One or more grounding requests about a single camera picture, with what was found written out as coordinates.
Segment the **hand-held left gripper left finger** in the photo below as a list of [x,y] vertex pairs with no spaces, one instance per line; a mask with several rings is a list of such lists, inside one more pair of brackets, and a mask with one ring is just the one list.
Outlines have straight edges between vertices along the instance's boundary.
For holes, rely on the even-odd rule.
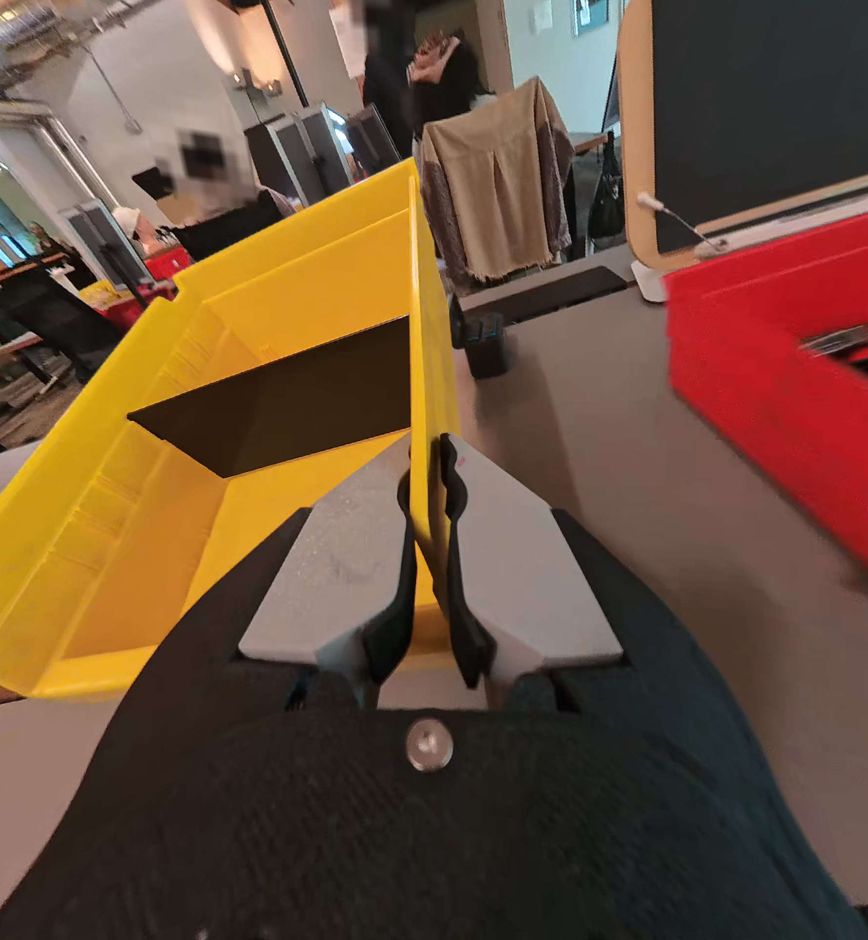
[[413,633],[410,455],[402,435],[314,504],[239,642],[244,658],[341,676],[376,706]]

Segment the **flat black pad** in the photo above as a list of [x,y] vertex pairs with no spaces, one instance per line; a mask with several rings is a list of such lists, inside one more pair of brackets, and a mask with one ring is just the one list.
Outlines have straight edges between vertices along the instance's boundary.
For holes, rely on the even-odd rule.
[[451,313],[465,320],[494,314],[501,318],[505,325],[512,325],[623,291],[628,286],[629,282],[610,268],[594,267],[573,276],[523,288],[469,310],[463,309],[459,301],[454,300]]

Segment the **dark upright display panel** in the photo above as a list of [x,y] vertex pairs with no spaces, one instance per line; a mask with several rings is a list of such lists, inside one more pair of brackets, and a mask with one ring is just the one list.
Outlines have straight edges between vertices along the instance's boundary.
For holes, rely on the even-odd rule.
[[355,182],[350,154],[344,147],[342,127],[335,121],[336,117],[324,104],[306,108],[296,115],[299,135],[323,197],[337,194]]
[[345,134],[355,162],[366,178],[404,160],[374,104],[346,120]]
[[283,116],[258,122],[246,128],[243,134],[251,156],[253,169],[261,187],[282,195],[292,205],[307,208],[310,203],[299,194],[295,178],[282,158],[269,128]]

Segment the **black wood-edged desk divider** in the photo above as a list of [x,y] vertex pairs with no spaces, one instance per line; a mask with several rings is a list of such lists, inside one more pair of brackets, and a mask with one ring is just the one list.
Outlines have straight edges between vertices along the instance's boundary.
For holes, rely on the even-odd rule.
[[868,212],[868,2],[629,2],[616,73],[646,266]]

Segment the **white divider base plate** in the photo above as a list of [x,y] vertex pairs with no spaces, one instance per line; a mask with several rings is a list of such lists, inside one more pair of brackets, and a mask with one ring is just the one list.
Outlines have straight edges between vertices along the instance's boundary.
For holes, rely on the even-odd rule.
[[638,259],[631,262],[630,270],[644,300],[656,305],[666,303],[667,289],[663,275],[659,270],[646,266]]

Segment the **black charging case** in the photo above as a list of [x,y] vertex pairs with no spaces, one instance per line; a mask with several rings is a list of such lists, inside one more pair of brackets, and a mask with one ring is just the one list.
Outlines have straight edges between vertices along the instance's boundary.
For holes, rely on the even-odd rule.
[[497,378],[510,370],[511,347],[505,322],[498,312],[490,309],[464,312],[460,298],[451,295],[448,316],[451,346],[464,353],[475,381]]

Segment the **yellow plastic bin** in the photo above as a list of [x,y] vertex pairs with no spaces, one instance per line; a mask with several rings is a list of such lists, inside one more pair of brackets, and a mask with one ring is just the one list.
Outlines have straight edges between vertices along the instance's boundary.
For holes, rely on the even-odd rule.
[[[407,160],[176,277],[0,492],[0,687],[105,699],[173,625],[295,511],[402,435],[409,510],[446,577],[443,433],[458,432],[448,300]],[[128,421],[140,408],[398,318],[411,426],[221,478]]]

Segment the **black hanging bag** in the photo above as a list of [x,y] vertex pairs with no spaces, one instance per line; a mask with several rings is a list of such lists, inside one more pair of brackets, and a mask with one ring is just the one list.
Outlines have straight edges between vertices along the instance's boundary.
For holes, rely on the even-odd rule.
[[601,172],[589,212],[587,237],[593,242],[613,239],[625,230],[625,191],[621,163],[616,153],[615,134],[607,132]]

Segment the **red plastic bin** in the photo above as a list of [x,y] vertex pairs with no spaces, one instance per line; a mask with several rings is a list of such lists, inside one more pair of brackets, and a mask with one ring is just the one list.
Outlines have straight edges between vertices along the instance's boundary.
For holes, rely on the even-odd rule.
[[664,283],[675,393],[868,568],[868,213]]

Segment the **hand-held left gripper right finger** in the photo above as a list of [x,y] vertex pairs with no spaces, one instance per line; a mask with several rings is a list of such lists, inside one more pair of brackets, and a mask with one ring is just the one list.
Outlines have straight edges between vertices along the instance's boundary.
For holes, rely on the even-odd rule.
[[462,438],[440,437],[451,649],[500,709],[523,676],[617,663],[624,649],[551,506]]

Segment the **beige draped cloth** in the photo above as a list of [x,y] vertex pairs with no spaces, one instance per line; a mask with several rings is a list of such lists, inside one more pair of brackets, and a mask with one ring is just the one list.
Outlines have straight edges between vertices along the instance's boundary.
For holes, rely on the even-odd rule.
[[454,287],[491,284],[567,254],[573,155],[558,107],[536,76],[425,125],[422,202]]

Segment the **black bin divider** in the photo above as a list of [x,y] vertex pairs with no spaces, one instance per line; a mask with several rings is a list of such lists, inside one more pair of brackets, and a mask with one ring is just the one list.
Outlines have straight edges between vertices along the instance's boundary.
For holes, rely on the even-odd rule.
[[221,478],[406,431],[409,319],[236,373],[127,419]]

